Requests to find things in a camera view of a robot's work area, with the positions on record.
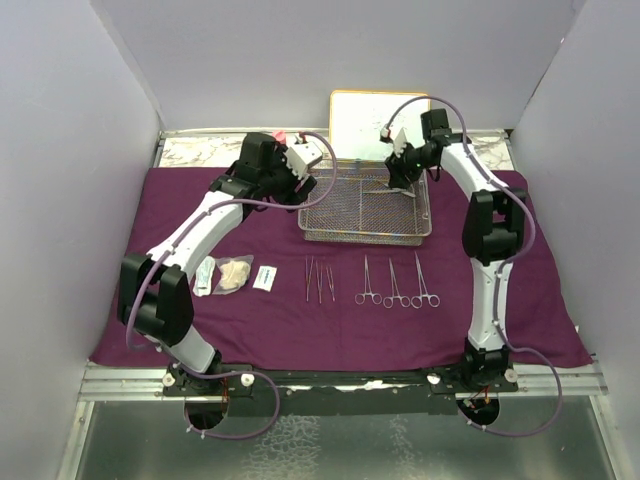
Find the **steel scissors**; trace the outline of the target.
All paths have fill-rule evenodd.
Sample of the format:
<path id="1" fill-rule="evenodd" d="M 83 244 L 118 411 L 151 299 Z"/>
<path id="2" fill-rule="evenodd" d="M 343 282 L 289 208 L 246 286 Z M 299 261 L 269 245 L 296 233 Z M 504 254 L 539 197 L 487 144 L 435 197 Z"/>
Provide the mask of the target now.
<path id="1" fill-rule="evenodd" d="M 385 185 L 385 187 L 383 189 L 378 189 L 378 190 L 367 190 L 367 191 L 363 191 L 363 194 L 371 194 L 371 195 L 383 195 L 383 194 L 399 194 L 399 195 L 403 195 L 409 198 L 415 198 L 416 194 L 408 191 L 406 189 L 401 189 L 401 188 L 391 188 Z"/>

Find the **metal mesh tray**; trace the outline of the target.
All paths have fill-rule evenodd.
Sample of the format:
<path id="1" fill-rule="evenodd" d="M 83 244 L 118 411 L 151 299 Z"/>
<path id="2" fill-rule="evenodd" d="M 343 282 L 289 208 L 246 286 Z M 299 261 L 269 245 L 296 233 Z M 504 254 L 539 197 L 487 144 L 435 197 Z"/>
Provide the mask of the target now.
<path id="1" fill-rule="evenodd" d="M 388 186 L 389 174 L 380 161 L 341 160 L 336 177 L 329 168 L 316 170 L 313 177 L 317 185 L 310 201 L 331 191 L 298 212 L 298 226 L 308 241 L 419 246 L 432 233 L 426 174 L 408 188 L 415 198 L 363 194 Z"/>

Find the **steel tweezers front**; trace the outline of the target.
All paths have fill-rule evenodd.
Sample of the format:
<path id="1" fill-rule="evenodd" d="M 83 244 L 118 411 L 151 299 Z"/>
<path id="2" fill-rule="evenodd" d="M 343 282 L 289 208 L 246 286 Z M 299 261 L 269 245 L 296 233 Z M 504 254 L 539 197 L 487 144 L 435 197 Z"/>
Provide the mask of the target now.
<path id="1" fill-rule="evenodd" d="M 305 258 L 305 301 L 310 299 L 311 280 L 313 275 L 314 257 L 307 256 Z"/>

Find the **white blue label packet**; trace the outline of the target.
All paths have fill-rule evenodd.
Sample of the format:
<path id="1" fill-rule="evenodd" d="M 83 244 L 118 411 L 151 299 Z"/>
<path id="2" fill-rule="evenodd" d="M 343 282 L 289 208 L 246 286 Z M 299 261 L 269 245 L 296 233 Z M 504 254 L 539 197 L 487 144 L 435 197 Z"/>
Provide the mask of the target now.
<path id="1" fill-rule="evenodd" d="M 258 269 L 252 287 L 254 289 L 270 292 L 273 288 L 276 275 L 276 267 L 261 265 Z"/>

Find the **white gauze bag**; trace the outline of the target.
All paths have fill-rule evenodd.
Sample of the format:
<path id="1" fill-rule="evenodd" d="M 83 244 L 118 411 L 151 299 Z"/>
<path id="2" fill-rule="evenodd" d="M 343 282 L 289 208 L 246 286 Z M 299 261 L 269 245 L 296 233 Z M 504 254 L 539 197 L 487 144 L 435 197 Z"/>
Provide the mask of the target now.
<path id="1" fill-rule="evenodd" d="M 220 278 L 212 294 L 228 295 L 240 290 L 250 278 L 253 260 L 253 255 L 217 258 Z"/>

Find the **steel scalpel handle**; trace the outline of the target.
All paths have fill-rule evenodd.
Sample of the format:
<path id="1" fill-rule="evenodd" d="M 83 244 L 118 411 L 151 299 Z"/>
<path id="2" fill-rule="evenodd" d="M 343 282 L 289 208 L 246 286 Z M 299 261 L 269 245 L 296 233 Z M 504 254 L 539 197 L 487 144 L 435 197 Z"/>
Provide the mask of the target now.
<path id="1" fill-rule="evenodd" d="M 332 300 L 332 302 L 335 302 L 335 283 L 334 283 L 334 276 L 333 276 L 333 271 L 332 271 L 331 266 L 327 265 L 325 267 L 325 271 L 326 271 L 327 282 L 328 282 L 328 287 L 329 287 L 331 300 Z"/>

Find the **steel forceps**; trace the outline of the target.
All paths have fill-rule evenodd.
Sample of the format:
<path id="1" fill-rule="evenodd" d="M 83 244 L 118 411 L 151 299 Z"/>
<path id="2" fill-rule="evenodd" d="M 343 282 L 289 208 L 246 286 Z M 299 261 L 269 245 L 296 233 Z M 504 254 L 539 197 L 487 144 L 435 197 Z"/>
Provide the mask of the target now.
<path id="1" fill-rule="evenodd" d="M 427 303 L 431 308 L 438 308 L 441 304 L 440 297 L 437 294 L 431 294 L 429 292 L 417 252 L 414 253 L 414 258 L 418 281 L 418 294 L 410 298 L 410 306 L 414 309 L 420 309 L 424 303 Z"/>

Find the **steel blunt tweezers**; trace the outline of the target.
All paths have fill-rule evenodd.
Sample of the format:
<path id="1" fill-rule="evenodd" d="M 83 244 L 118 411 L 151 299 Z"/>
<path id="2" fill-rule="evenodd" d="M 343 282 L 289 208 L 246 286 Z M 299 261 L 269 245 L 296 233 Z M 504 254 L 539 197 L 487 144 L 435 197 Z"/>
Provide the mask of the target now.
<path id="1" fill-rule="evenodd" d="M 391 258 L 388 259 L 388 264 L 390 276 L 390 294 L 383 298 L 382 305 L 386 309 L 391 309 L 395 304 L 399 304 L 402 308 L 409 308 L 411 306 L 411 300 L 408 296 L 402 295 L 400 293 L 394 263 Z"/>

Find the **steel clamp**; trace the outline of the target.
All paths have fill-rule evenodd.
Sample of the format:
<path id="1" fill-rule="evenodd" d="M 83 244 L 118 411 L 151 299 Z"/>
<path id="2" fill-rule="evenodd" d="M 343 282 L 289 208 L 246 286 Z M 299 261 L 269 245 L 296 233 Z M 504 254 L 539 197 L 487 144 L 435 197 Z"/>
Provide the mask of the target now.
<path id="1" fill-rule="evenodd" d="M 373 305 L 382 304 L 382 296 L 380 293 L 374 292 L 371 284 L 371 274 L 369 267 L 368 256 L 364 255 L 364 286 L 363 291 L 354 295 L 354 301 L 357 305 L 364 305 L 367 301 L 370 301 Z"/>

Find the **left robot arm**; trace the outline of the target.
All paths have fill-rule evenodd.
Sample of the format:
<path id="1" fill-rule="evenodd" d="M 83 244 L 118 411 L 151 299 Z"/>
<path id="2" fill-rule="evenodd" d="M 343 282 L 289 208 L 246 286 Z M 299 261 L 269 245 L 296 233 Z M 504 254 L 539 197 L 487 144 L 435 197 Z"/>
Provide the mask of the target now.
<path id="1" fill-rule="evenodd" d="M 117 316 L 127 347 L 139 349 L 133 336 L 141 335 L 179 363 L 195 392 L 214 392 L 224 376 L 221 354 L 195 326 L 191 281 L 207 255 L 252 212 L 301 208 L 316 185 L 311 169 L 322 158 L 321 148 L 304 134 L 292 145 L 265 133 L 247 134 L 239 158 L 212 181 L 187 219 L 147 253 L 122 260 Z"/>

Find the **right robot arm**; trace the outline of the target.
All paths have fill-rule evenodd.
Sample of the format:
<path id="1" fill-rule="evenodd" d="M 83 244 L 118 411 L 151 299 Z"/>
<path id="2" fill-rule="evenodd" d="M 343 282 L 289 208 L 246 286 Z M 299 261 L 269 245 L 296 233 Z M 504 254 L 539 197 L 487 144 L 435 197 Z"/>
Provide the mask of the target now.
<path id="1" fill-rule="evenodd" d="M 405 132 L 380 130 L 380 140 L 393 145 L 385 160 L 389 186 L 406 189 L 427 171 L 437 181 L 446 171 L 468 199 L 462 230 L 463 250 L 473 273 L 472 319 L 465 340 L 459 378 L 465 388 L 481 391 L 509 368 L 506 303 L 512 257 L 525 240 L 526 192 L 512 189 L 482 164 L 466 134 L 449 128 L 447 112 L 421 115 L 424 144 L 415 147 Z"/>

